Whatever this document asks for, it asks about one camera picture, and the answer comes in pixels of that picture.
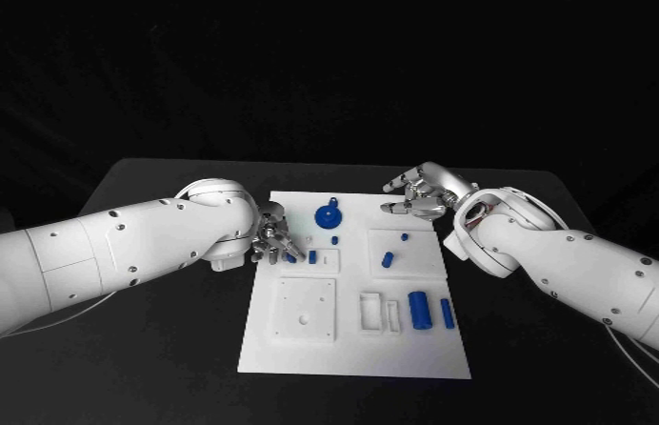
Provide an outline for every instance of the blue object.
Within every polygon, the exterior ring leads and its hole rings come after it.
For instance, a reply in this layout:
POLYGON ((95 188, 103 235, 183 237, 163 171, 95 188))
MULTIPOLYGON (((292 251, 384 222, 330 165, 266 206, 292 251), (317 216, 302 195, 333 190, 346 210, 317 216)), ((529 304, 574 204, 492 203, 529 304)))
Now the blue object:
POLYGON ((450 303, 446 298, 443 298, 443 314, 444 314, 444 324, 449 329, 456 328, 456 324, 453 323, 453 312, 450 311, 450 303))
POLYGON ((416 330, 430 330, 433 328, 433 320, 430 318, 429 298, 426 297, 426 292, 411 292, 408 294, 408 299, 416 330))
POLYGON ((319 227, 325 228, 326 230, 336 228, 341 224, 343 216, 338 206, 339 202, 336 198, 330 198, 329 204, 320 207, 316 211, 316 223, 319 224, 319 227))
POLYGON ((391 266, 391 260, 394 259, 394 254, 391 252, 385 253, 385 258, 382 260, 382 266, 388 268, 391 266))

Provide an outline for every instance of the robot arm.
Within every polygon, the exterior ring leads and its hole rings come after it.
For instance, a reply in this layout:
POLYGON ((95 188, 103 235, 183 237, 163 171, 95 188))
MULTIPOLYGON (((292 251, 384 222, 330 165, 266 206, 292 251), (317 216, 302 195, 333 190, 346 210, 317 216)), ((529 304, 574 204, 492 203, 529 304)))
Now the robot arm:
POLYGON ((195 184, 183 191, 189 199, 163 198, 0 234, 0 335, 69 305, 180 270, 199 258, 211 261, 215 271, 240 267, 251 243, 258 253, 268 235, 277 239, 274 256, 283 249, 303 259, 279 223, 281 206, 270 204, 279 206, 276 216, 261 214, 231 180, 195 184))
POLYGON ((568 230, 554 212, 531 204, 522 192, 479 190, 434 163, 394 179, 385 192, 403 186, 407 200, 382 205, 385 212, 434 220, 450 207, 454 231, 444 245, 463 260, 498 277, 522 266, 553 298, 659 349, 656 260, 590 233, 568 230))

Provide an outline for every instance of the dark tabletop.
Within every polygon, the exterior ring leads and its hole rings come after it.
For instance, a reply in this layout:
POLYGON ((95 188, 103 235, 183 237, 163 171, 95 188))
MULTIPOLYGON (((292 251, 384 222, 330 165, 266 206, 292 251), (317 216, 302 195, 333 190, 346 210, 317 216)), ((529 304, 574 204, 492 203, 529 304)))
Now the dark tabletop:
MULTIPOLYGON (((127 159, 81 214, 175 196, 206 177, 240 181, 257 202, 271 190, 379 193, 417 164, 127 159)), ((551 173, 456 171, 480 188, 525 190, 591 231, 551 173)), ((449 218, 436 222, 442 238, 449 218)), ((240 374, 255 265, 215 273, 202 261, 0 342, 0 423, 658 423, 659 394, 602 324, 538 291, 524 270, 498 279, 449 251, 444 261, 473 380, 240 374)))

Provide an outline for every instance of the white base panel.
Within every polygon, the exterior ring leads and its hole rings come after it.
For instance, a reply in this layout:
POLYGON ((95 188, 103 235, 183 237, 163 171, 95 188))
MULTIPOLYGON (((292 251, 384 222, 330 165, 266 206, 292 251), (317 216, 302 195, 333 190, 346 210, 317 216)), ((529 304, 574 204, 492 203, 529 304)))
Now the white base panel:
MULTIPOLYGON (((391 194, 273 192, 271 200, 281 203, 286 208, 290 233, 297 245, 306 251, 338 249, 339 264, 338 268, 332 265, 330 269, 320 271, 313 269, 317 265, 310 265, 307 261, 296 265, 280 261, 277 265, 271 265, 266 258, 260 262, 244 331, 238 366, 241 373, 472 378, 457 319, 453 330, 444 327, 440 300, 450 299, 444 262, 440 277, 431 273, 433 278, 391 279, 375 278, 371 273, 369 230, 410 232, 410 240, 401 241, 410 249, 414 248, 411 241, 416 233, 430 232, 434 235, 430 222, 408 215, 392 215, 381 211, 381 204, 403 199, 401 195, 391 194), (316 225, 313 215, 317 208, 328 205, 333 196, 339 200, 343 221, 333 230, 325 230, 316 225), (339 236, 336 246, 330 243, 333 235, 339 236), (335 281, 333 335, 325 343, 305 338, 274 337, 273 323, 279 321, 274 310, 280 297, 277 285, 281 285, 281 278, 292 276, 307 276, 315 280, 326 277, 335 281), (413 328, 408 293, 416 291, 423 291, 429 295, 434 326, 424 331, 413 328), (362 293, 381 294, 384 321, 387 302, 398 302, 397 337, 387 335, 387 331, 382 334, 361 332, 362 293)), ((426 259, 437 260, 437 255, 442 258, 437 236, 427 254, 429 256, 423 256, 426 259)))

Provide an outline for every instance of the robotic hand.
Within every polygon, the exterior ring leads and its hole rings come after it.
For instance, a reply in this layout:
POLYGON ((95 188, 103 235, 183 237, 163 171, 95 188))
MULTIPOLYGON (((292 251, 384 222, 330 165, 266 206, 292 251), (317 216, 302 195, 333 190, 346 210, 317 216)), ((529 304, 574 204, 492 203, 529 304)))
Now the robotic hand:
POLYGON ((553 298, 659 349, 658 261, 590 233, 570 230, 554 211, 512 189, 480 190, 436 163, 384 186, 405 187, 405 202, 381 206, 433 221, 456 211, 444 246, 491 275, 522 266, 553 298))
POLYGON ((238 268, 251 245, 253 261, 267 248, 271 262, 279 251, 305 260, 284 208, 271 202, 260 210, 241 184, 224 179, 193 182, 175 198, 0 234, 0 335, 199 258, 215 271, 238 268))

